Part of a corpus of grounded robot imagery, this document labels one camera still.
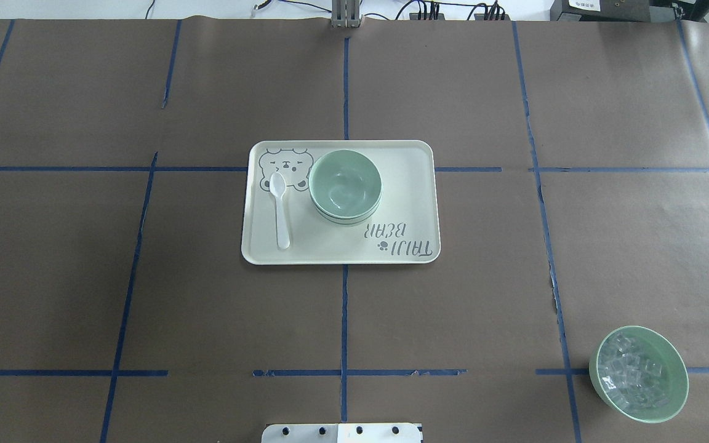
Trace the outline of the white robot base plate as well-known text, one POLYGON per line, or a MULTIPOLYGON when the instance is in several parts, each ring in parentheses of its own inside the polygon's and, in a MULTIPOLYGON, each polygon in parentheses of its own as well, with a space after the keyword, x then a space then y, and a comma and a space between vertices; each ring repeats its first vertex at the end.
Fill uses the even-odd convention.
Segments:
POLYGON ((423 442, 415 423, 305 423, 265 427, 262 442, 423 442))

